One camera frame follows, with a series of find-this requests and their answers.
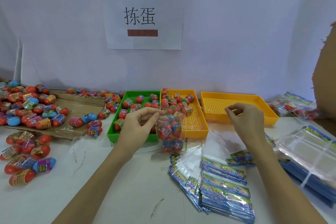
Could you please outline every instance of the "torn cardboard edge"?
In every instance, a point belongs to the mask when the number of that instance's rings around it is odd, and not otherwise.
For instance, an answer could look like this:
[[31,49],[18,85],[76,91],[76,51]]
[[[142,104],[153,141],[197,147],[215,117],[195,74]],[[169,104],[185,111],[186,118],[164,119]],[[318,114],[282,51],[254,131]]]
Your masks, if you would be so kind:
[[336,21],[330,26],[312,76],[317,108],[329,118],[314,121],[336,136]]
[[[1,82],[10,82],[0,78]],[[65,138],[65,139],[76,139],[81,137],[86,133],[87,126],[84,124],[82,127],[73,128],[68,122],[70,118],[78,117],[82,118],[83,115],[93,112],[95,115],[98,115],[100,111],[105,107],[105,100],[102,97],[82,97],[75,94],[65,94],[56,91],[50,91],[51,95],[56,96],[56,101],[54,105],[66,107],[69,109],[69,114],[66,117],[66,120],[63,125],[59,127],[52,127],[46,130],[39,130],[36,128],[28,128],[26,126],[6,126],[7,128],[25,130],[25,131],[34,131],[44,135],[51,135],[54,137]]]

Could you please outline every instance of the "stack of packaging bags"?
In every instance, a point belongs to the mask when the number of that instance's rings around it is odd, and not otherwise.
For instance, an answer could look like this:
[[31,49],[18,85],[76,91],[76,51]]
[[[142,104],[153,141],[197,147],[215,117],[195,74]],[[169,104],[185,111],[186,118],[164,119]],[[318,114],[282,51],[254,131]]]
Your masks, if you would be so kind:
[[336,203],[336,141],[303,127],[278,140],[280,164],[294,182],[333,208]]
[[213,124],[204,145],[171,157],[169,173],[199,211],[254,223],[245,166],[255,165],[242,149],[246,148],[232,126]]

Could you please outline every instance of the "yellow plastic basket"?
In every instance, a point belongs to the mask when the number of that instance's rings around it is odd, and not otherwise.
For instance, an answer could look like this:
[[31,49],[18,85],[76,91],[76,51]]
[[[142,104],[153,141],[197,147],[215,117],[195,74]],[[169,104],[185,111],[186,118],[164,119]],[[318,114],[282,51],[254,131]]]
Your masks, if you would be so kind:
[[186,128],[182,128],[182,131],[186,131],[186,137],[193,139],[206,138],[208,136],[209,128],[207,122],[205,121],[202,109],[198,102],[196,93],[194,90],[168,90],[169,95],[175,95],[178,93],[181,97],[187,95],[194,96],[194,102],[190,103],[190,106],[193,108],[191,115],[186,117]]
[[265,125],[274,125],[279,119],[268,104],[260,96],[256,95],[201,92],[201,102],[206,120],[230,123],[224,108],[238,102],[255,105],[263,110]]

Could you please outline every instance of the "dark red bar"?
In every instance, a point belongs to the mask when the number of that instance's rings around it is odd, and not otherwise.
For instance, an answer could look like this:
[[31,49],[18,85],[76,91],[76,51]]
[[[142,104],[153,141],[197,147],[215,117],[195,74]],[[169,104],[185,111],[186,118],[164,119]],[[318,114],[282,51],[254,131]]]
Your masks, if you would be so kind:
[[157,29],[128,29],[128,36],[158,36]]

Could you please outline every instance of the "green tray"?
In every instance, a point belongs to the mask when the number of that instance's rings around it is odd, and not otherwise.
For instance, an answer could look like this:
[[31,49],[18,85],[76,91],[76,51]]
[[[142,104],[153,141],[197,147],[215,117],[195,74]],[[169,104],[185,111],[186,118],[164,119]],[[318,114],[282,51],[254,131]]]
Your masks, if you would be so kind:
[[[157,97],[159,98],[159,103],[161,104],[161,91],[126,91],[123,99],[121,100],[121,104],[119,105],[117,111],[115,112],[115,117],[113,118],[112,124],[110,128],[108,129],[107,132],[107,137],[109,138],[110,142],[115,143],[118,141],[119,138],[119,132],[115,131],[114,129],[114,122],[118,119],[118,114],[120,113],[120,110],[123,109],[122,103],[126,99],[131,99],[133,103],[135,103],[136,97],[139,95],[143,95],[145,99],[142,102],[142,107],[144,107],[145,103],[151,103],[149,100],[149,95],[150,94],[156,94]],[[157,134],[149,134],[146,142],[157,142],[158,141],[158,135]]]

